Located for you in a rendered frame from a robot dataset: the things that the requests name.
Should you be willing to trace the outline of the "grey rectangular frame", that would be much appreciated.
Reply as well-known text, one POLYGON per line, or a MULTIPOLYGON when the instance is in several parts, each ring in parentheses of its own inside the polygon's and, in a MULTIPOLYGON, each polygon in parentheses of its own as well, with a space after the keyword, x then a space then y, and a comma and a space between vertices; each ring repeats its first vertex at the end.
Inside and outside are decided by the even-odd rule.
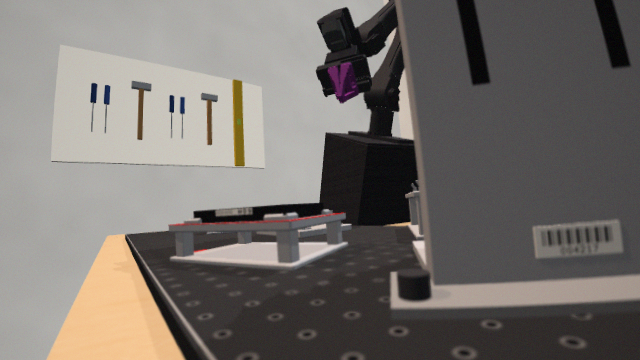
MULTIPOLYGON (((343 224, 341 223, 342 231, 352 230, 351 224, 343 224)), ((276 232, 256 232, 259 235, 271 235, 276 236, 276 232)), ((326 232, 326 224, 308 227, 304 229, 298 230, 298 238, 305 238, 317 235, 324 235, 326 232)))

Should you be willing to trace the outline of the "black cylinder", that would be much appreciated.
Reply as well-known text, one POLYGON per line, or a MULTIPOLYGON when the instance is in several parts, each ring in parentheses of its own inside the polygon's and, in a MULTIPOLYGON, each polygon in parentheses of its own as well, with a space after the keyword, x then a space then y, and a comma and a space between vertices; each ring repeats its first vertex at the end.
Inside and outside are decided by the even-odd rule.
POLYGON ((397 272, 398 297, 405 301, 421 302, 431 296, 430 272, 424 269, 404 269, 397 272))

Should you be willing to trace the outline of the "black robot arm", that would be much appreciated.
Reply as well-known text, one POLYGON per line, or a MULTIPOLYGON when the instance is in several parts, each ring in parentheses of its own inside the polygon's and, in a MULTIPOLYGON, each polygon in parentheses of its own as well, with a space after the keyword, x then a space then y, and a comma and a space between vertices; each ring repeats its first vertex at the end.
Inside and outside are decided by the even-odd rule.
POLYGON ((377 55, 386 46, 387 37, 396 28, 383 63, 371 77, 371 90, 364 92, 367 109, 373 109, 369 131, 367 134, 348 131, 348 135, 397 144, 414 144, 411 139, 387 138, 392 137, 394 112, 399 112, 399 85, 404 70, 395 0, 389 0, 372 18, 356 28, 347 7, 332 11, 319 19, 317 24, 327 48, 331 51, 327 53, 324 65, 359 54, 365 54, 367 57, 377 55))

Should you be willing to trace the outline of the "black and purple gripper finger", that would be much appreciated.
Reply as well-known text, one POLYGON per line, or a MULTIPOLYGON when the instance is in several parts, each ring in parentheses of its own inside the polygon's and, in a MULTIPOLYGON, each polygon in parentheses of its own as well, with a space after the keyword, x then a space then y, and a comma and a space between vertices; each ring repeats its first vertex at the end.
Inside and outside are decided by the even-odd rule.
POLYGON ((351 63, 340 66, 340 99, 344 103, 347 100, 359 95, 359 90, 351 63), (348 80, 349 79, 349 80, 348 80), (348 81, 348 83, 347 83, 348 81), (345 93, 345 87, 347 94, 345 93))
POLYGON ((340 74, 339 74, 338 67, 334 66, 334 67, 328 68, 328 74, 332 83, 335 96, 337 100, 339 100, 339 102, 342 103, 340 99, 340 80, 339 80, 340 74))

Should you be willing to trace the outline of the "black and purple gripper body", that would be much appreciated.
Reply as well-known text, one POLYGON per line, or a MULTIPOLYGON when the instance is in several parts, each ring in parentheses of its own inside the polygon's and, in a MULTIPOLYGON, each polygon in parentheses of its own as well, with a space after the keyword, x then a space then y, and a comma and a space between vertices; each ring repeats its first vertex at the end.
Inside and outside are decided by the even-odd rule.
POLYGON ((320 80, 321 82, 325 97, 327 97, 328 95, 335 94, 329 74, 328 74, 328 68, 337 66, 340 74, 340 66, 341 64, 345 64, 345 63, 352 64, 359 93, 368 92, 371 90, 372 79, 371 79, 371 74, 368 66, 368 61, 367 61, 366 55, 362 54, 362 55, 354 56, 351 58, 339 60, 336 62, 328 63, 328 64, 317 67, 316 74, 317 74, 318 80, 320 80))

